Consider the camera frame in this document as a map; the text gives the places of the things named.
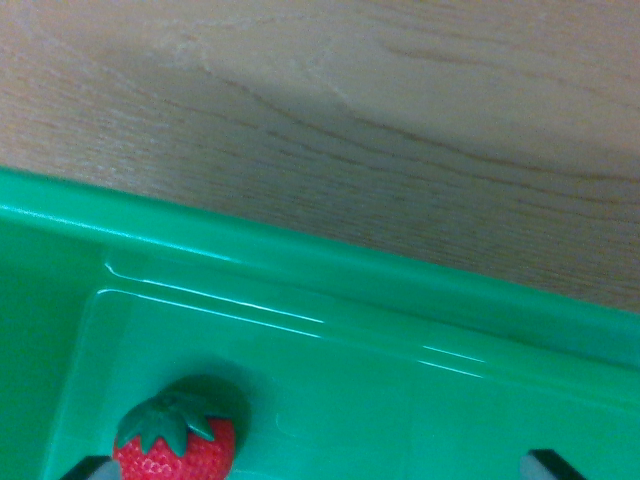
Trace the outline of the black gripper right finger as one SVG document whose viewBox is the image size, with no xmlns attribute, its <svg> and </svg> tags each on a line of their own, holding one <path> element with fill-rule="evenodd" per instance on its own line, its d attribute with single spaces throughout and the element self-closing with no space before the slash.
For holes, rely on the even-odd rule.
<svg viewBox="0 0 640 480">
<path fill-rule="evenodd" d="M 519 463 L 520 480 L 585 480 L 585 476 L 552 449 L 529 450 Z"/>
</svg>

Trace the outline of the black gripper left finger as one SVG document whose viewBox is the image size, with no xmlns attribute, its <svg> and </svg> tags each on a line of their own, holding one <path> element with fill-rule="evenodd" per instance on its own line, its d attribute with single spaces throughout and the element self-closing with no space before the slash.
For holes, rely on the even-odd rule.
<svg viewBox="0 0 640 480">
<path fill-rule="evenodd" d="M 121 467 L 109 456 L 86 456 L 62 476 L 62 480 L 120 479 Z"/>
</svg>

